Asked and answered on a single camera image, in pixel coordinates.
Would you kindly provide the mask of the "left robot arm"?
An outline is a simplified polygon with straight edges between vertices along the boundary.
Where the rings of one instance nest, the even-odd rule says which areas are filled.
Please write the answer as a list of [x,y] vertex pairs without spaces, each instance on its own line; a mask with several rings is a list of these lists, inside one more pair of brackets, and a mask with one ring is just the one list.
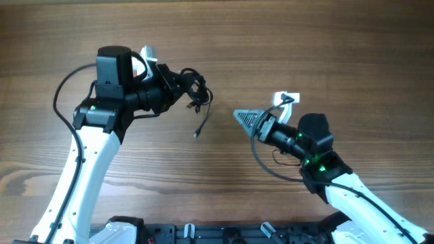
[[174,73],[160,64],[150,46],[134,52],[124,46],[98,50],[97,79],[75,109],[69,155],[52,199],[28,243],[139,243],[143,221],[118,217],[90,236],[92,215],[106,172],[118,153],[128,127],[140,118],[169,110],[190,90],[195,77]]

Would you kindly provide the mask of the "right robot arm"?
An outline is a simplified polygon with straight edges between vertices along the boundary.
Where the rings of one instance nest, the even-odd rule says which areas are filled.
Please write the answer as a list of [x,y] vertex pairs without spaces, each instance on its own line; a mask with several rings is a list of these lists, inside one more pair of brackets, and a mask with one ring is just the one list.
[[337,212],[323,225],[333,243],[432,243],[433,235],[373,194],[333,150],[324,114],[309,113],[290,127],[264,110],[237,109],[234,118],[251,141],[300,160],[301,182]]

